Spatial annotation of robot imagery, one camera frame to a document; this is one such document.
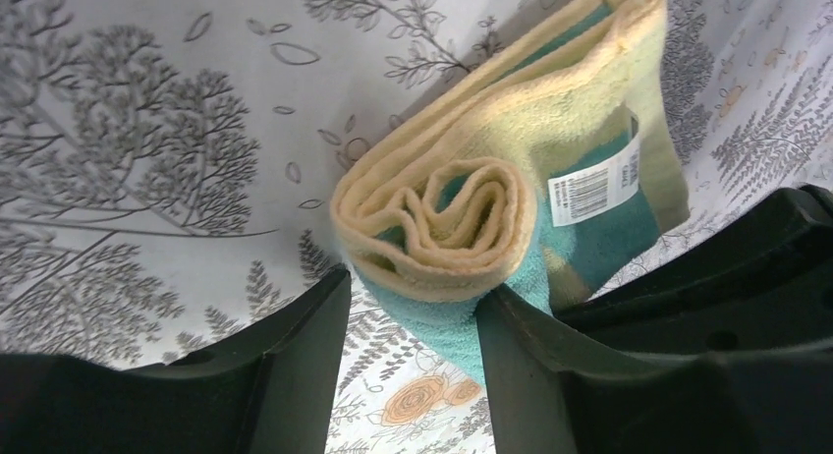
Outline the yellow and teal towel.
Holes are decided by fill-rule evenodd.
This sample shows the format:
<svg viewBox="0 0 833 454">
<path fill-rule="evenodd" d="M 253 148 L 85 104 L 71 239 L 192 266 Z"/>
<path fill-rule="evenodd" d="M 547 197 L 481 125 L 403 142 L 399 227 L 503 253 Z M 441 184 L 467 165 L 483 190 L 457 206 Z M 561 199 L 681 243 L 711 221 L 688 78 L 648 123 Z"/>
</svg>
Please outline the yellow and teal towel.
<svg viewBox="0 0 833 454">
<path fill-rule="evenodd" d="M 485 380 L 474 311 L 507 285 L 585 302 L 690 215 L 660 66 L 667 0 L 574 0 L 394 130 L 330 216 L 365 289 Z"/>
</svg>

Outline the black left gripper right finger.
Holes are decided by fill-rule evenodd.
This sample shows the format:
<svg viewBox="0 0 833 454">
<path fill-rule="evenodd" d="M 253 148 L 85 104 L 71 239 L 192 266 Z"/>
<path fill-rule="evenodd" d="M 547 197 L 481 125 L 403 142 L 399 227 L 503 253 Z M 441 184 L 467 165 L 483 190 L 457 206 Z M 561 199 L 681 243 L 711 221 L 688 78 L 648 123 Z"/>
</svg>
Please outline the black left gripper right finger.
<svg viewBox="0 0 833 454">
<path fill-rule="evenodd" d="M 501 453 L 828 453 L 832 357 L 612 349 L 506 286 L 476 310 Z"/>
</svg>

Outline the floral patterned table mat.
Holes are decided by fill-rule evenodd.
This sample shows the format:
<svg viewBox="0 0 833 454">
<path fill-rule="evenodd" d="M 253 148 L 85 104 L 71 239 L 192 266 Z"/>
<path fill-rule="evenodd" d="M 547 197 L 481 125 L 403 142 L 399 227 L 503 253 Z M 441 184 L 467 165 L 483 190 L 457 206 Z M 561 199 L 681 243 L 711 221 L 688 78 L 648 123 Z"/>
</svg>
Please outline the floral patterned table mat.
<svg viewBox="0 0 833 454">
<path fill-rule="evenodd" d="M 365 289 L 330 201 L 373 147 L 574 0 L 1 0 L 1 359 L 168 365 L 334 267 L 321 453 L 501 453 L 486 379 Z M 832 0 L 667 0 L 689 218 L 584 303 L 771 193 L 832 194 Z"/>
</svg>

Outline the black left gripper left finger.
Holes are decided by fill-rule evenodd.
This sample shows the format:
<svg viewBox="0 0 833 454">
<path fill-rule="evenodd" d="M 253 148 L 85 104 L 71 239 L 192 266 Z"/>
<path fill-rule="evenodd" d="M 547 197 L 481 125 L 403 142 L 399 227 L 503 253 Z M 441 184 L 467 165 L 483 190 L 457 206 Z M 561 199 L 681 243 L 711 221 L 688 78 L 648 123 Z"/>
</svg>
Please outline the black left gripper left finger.
<svg viewBox="0 0 833 454">
<path fill-rule="evenodd" d="M 72 356 L 1 359 L 5 453 L 321 453 L 351 276 L 168 365 L 114 370 Z"/>
</svg>

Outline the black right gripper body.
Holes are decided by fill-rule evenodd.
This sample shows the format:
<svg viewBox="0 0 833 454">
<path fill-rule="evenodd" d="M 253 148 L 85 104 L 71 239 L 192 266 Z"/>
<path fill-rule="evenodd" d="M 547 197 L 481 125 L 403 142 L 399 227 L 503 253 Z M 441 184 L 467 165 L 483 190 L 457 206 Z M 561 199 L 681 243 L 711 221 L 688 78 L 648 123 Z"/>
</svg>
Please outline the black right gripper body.
<svg viewBox="0 0 833 454">
<path fill-rule="evenodd" d="M 558 319 L 637 359 L 832 350 L 832 194 L 771 193 L 729 226 Z"/>
</svg>

